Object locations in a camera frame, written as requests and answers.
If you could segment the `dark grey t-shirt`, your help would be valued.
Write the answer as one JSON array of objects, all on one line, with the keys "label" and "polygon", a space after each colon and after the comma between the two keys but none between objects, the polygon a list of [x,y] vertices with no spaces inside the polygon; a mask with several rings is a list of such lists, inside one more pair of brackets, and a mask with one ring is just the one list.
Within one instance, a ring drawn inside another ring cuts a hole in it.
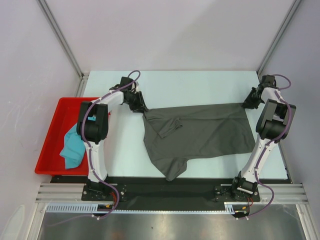
[{"label": "dark grey t-shirt", "polygon": [[168,182],[187,170],[189,160],[247,154],[255,146],[240,103],[155,108],[142,119],[149,159]]}]

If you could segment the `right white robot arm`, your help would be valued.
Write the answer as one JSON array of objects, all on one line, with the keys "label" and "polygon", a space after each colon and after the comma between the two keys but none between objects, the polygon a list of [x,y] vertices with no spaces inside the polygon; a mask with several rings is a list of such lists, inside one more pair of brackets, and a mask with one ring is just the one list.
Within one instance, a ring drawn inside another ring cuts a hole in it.
[{"label": "right white robot arm", "polygon": [[231,196],[237,201],[254,195],[269,154],[289,133],[297,108],[284,100],[281,91],[291,85],[289,78],[282,74],[264,75],[242,103],[244,109],[257,109],[260,104],[264,104],[264,108],[256,124],[253,151],[230,188]]}]

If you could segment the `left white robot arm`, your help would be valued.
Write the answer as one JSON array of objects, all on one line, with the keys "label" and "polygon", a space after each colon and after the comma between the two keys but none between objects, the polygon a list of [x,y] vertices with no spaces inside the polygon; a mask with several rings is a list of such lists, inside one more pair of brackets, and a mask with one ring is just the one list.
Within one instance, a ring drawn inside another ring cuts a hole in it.
[{"label": "left white robot arm", "polygon": [[76,132],[84,141],[88,159],[88,180],[97,183],[93,194],[100,200],[110,196],[111,188],[104,184],[108,176],[104,159],[104,142],[109,131],[109,113],[116,107],[126,104],[133,113],[148,111],[138,80],[123,76],[120,83],[92,101],[80,105]]}]

